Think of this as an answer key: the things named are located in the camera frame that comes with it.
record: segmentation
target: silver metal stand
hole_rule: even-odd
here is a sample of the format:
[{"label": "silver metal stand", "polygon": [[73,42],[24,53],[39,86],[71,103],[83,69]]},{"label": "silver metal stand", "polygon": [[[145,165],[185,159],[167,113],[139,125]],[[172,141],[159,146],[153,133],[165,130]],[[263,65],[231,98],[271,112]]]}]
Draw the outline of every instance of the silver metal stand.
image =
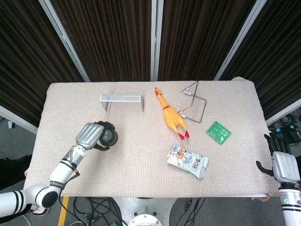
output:
[{"label": "silver metal stand", "polygon": [[169,226],[170,211],[177,199],[115,197],[114,200],[119,205],[122,219],[128,226]]},{"label": "silver metal stand", "polygon": [[100,102],[105,110],[108,109],[109,102],[132,102],[140,103],[143,111],[144,99],[140,94],[101,94]]},{"label": "silver metal stand", "polygon": [[[190,106],[184,108],[183,110],[178,111],[177,113],[178,113],[182,118],[186,118],[186,119],[189,119],[189,120],[191,120],[191,121],[194,121],[194,122],[197,122],[197,123],[201,123],[202,120],[203,120],[203,115],[204,115],[205,107],[206,107],[206,105],[207,105],[207,100],[205,100],[205,99],[203,99],[203,98],[201,98],[201,97],[199,97],[199,96],[196,95],[196,92],[197,92],[197,89],[198,89],[198,81],[196,81],[195,83],[193,83],[193,84],[191,84],[190,86],[188,86],[188,87],[186,87],[185,89],[183,89],[183,90],[181,91],[181,93],[184,93],[184,94],[186,94],[186,95],[188,95],[188,96],[192,95],[192,93],[189,91],[189,88],[190,88],[191,86],[193,86],[194,84],[196,84],[196,88],[195,88],[195,90],[194,90],[194,94],[193,94],[193,97],[192,97],[192,101],[191,101]],[[204,101],[204,108],[203,108],[203,112],[202,112],[202,116],[201,116],[201,119],[200,119],[200,120],[195,120],[195,119],[192,119],[192,118],[190,118],[190,117],[187,117],[187,116],[183,113],[184,111],[186,111],[186,110],[188,110],[189,108],[192,107],[192,105],[193,105],[193,103],[194,103],[194,98],[198,98],[198,99],[201,99],[201,100]]]}]

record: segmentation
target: snack bag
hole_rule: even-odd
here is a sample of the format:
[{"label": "snack bag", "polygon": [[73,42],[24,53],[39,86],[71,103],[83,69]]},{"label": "snack bag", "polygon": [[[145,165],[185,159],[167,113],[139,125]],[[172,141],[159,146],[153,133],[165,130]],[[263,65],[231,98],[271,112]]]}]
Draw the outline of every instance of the snack bag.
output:
[{"label": "snack bag", "polygon": [[177,166],[201,179],[208,164],[208,157],[189,152],[174,144],[167,155],[167,163]]}]

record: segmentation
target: metal bracket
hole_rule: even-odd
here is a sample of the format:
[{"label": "metal bracket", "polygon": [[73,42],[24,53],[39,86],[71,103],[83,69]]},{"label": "metal bracket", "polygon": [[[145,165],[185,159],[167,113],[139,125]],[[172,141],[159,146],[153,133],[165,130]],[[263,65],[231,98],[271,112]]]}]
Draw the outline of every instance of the metal bracket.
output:
[{"label": "metal bracket", "polygon": [[[201,98],[201,97],[198,97],[198,96],[196,95],[197,88],[198,88],[198,81],[196,81],[195,83],[193,83],[193,84],[191,84],[190,86],[188,86],[188,87],[186,87],[185,89],[183,89],[183,90],[181,91],[181,93],[184,93],[184,94],[190,96],[192,93],[189,91],[189,88],[190,88],[191,86],[193,86],[194,84],[196,84],[196,88],[195,88],[195,90],[194,90],[194,94],[193,94],[193,97],[192,97],[192,101],[191,101],[190,106],[184,108],[183,110],[178,111],[177,113],[178,113],[182,118],[189,119],[189,120],[194,121],[194,122],[196,122],[196,123],[201,123],[202,120],[203,120],[203,115],[204,115],[205,108],[206,108],[206,105],[207,105],[207,100],[205,100],[205,99],[203,99],[203,98]],[[192,118],[189,118],[189,117],[187,117],[185,114],[183,114],[184,111],[186,111],[186,110],[188,110],[189,108],[192,107],[192,105],[193,105],[193,103],[194,103],[194,98],[201,99],[201,100],[203,100],[203,101],[205,102],[205,103],[204,103],[203,112],[202,112],[202,116],[201,116],[201,119],[200,119],[199,121],[197,121],[197,120],[195,120],[195,119],[192,119]]]},{"label": "metal bracket", "polygon": [[109,102],[132,102],[140,103],[143,111],[144,99],[140,94],[101,94],[100,102],[107,111]]}]

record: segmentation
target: chicken's red feet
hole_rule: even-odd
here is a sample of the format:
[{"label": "chicken's red feet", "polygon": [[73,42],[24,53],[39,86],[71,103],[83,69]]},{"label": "chicken's red feet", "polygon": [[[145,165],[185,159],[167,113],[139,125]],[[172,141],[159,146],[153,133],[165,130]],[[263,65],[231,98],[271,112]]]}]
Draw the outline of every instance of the chicken's red feet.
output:
[{"label": "chicken's red feet", "polygon": [[186,137],[187,139],[190,137],[188,131],[185,132],[185,137]]},{"label": "chicken's red feet", "polygon": [[179,135],[181,140],[185,140],[185,137],[181,133],[178,133],[178,135]]}]

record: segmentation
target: dark curtain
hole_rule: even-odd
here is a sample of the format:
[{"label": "dark curtain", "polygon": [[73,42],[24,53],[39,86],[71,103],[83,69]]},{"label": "dark curtain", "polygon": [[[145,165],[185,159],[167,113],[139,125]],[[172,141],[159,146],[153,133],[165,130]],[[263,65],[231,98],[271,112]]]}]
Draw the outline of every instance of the dark curtain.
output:
[{"label": "dark curtain", "polygon": [[149,81],[151,0],[52,0],[91,81]]},{"label": "dark curtain", "polygon": [[164,0],[158,80],[213,80],[254,3]]},{"label": "dark curtain", "polygon": [[223,73],[255,83],[268,119],[301,98],[301,1],[269,0]]},{"label": "dark curtain", "polygon": [[83,80],[37,0],[1,0],[0,30],[0,105],[38,126],[49,85]]}]

